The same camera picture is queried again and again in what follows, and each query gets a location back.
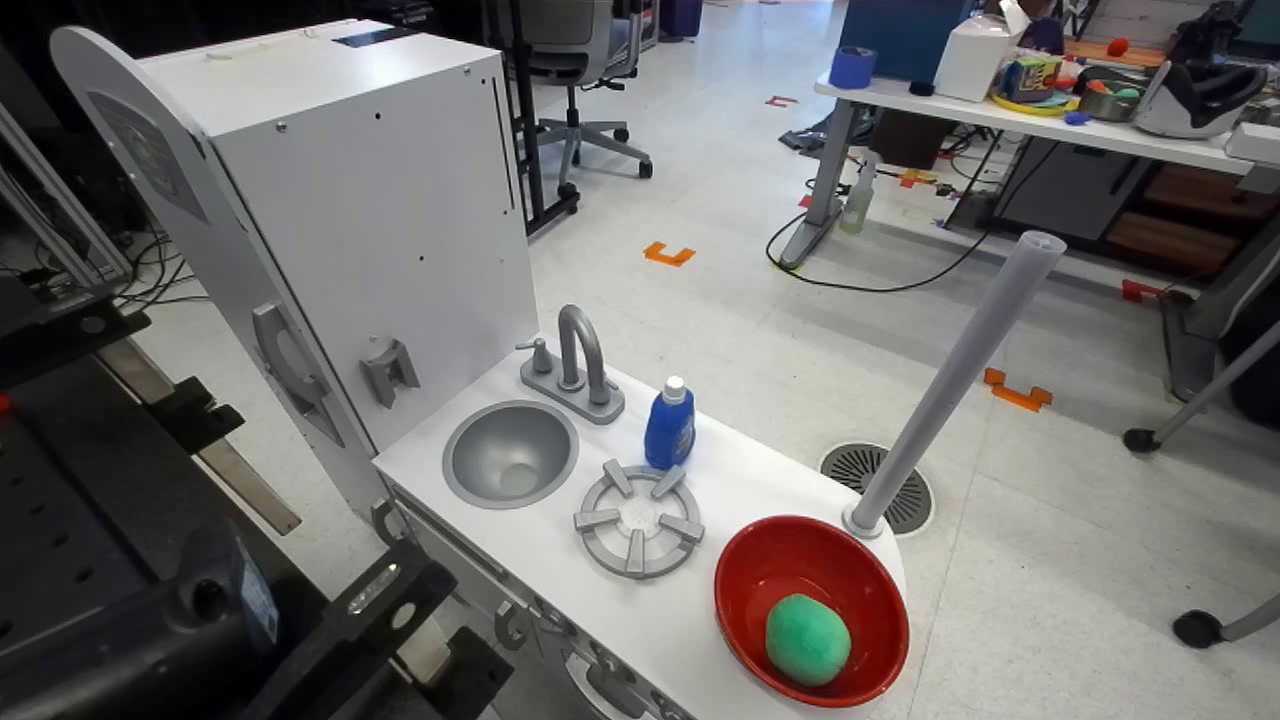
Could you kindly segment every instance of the sink basin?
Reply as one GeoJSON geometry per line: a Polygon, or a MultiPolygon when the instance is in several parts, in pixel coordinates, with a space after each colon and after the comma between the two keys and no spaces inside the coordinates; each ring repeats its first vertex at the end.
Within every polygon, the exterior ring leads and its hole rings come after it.
{"type": "Polygon", "coordinates": [[[449,489],[475,506],[529,506],[553,494],[578,461],[573,425],[547,403],[491,403],[444,449],[449,489]]]}

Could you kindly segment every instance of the white cabinet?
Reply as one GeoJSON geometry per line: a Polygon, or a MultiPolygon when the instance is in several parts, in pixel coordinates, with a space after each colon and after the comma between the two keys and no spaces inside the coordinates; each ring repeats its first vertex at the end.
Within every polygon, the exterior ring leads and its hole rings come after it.
{"type": "Polygon", "coordinates": [[[451,537],[429,506],[396,489],[396,516],[435,565],[449,569],[455,593],[441,610],[465,614],[470,626],[497,647],[515,671],[491,701],[513,720],[686,720],[667,701],[621,669],[581,626],[558,614],[534,587],[506,572],[475,544],[451,537]]]}
{"type": "Polygon", "coordinates": [[[538,333],[502,57],[370,21],[58,68],[357,511],[538,333]]]}

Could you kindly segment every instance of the faucet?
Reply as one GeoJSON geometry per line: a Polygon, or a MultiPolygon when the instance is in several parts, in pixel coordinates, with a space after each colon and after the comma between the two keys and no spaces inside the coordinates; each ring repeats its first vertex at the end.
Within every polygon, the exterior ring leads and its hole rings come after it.
{"type": "Polygon", "coordinates": [[[585,381],[578,372],[578,343],[588,356],[588,403],[606,408],[609,403],[609,375],[606,375],[600,337],[598,337],[591,320],[578,304],[566,304],[562,306],[562,387],[566,391],[581,391],[585,387],[585,381]]]}
{"type": "Polygon", "coordinates": [[[606,349],[591,320],[578,304],[566,304],[558,329],[562,356],[553,356],[545,340],[521,343],[534,349],[534,356],[521,364],[521,381],[588,417],[591,425],[611,425],[627,401],[615,385],[609,385],[606,349]]]}

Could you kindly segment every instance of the white floor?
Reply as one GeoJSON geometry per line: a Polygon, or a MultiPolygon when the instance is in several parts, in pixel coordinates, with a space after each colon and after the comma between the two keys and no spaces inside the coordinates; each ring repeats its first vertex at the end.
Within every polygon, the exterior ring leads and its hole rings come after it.
{"type": "MultiPolygon", "coordinates": [[[[760,245],[815,171],[776,136],[823,115],[807,84],[835,21],[823,0],[716,0],[705,36],[649,53],[627,90],[588,90],[585,115],[633,121],[658,174],[633,178],[633,162],[588,150],[581,211],[534,246],[545,329],[581,304],[609,364],[653,385],[688,375],[700,413],[803,464],[847,438],[891,443],[999,271],[975,254],[926,293],[847,295],[764,264],[760,245]],[[649,264],[653,240],[697,258],[649,264]]],[[[885,198],[876,216],[902,223],[904,209],[885,198]]],[[[947,258],[956,245],[872,223],[807,267],[904,283],[947,258]]],[[[345,587],[375,539],[239,343],[208,304],[153,315],[150,350],[248,417],[236,443],[305,516],[279,544],[321,587],[345,587]]],[[[1166,457],[1130,457],[1122,431],[1177,403],[1161,387],[1157,313],[1112,283],[1049,280],[996,364],[1055,403],[1035,417],[971,387],[928,452],[941,511],[904,539],[912,659],[859,714],[1280,714],[1280,626],[1218,652],[1167,637],[1183,609],[1235,614],[1280,593],[1276,431],[1212,408],[1166,457]]]]}

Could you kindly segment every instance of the blue bottle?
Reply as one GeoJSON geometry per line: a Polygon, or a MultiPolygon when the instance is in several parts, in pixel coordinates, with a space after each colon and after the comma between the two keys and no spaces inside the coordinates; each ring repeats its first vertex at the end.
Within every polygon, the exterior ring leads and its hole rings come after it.
{"type": "Polygon", "coordinates": [[[680,375],[667,375],[663,391],[653,401],[645,426],[645,464],[667,470],[688,461],[697,438],[697,408],[691,391],[680,375]]]}

